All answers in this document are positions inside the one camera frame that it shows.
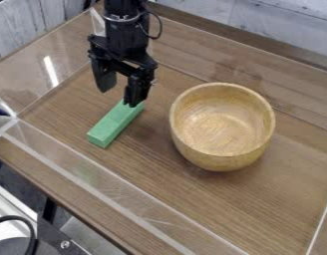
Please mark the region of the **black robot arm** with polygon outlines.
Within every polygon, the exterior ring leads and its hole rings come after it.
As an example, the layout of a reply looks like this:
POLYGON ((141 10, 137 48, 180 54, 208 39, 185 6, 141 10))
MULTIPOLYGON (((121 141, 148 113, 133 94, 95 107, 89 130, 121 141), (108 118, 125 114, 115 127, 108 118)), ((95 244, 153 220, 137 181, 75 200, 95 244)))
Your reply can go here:
POLYGON ((88 37, 92 70, 99 90, 107 92, 117 83, 117 74, 128 78, 124 104, 135 108, 148 97, 159 64, 148 54, 151 16, 148 0, 105 0, 105 35, 88 37))

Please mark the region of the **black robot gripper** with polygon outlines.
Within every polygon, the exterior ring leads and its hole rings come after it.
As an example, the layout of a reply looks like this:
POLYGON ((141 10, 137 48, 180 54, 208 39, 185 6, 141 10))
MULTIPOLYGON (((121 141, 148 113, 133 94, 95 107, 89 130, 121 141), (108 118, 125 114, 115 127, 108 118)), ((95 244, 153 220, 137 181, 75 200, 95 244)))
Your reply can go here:
POLYGON ((96 85, 101 93, 117 83, 117 73, 128 77, 124 104, 135 108, 147 98, 157 62, 148 54, 151 18, 136 15, 129 19, 105 16, 105 36, 88 37, 88 51, 96 85))

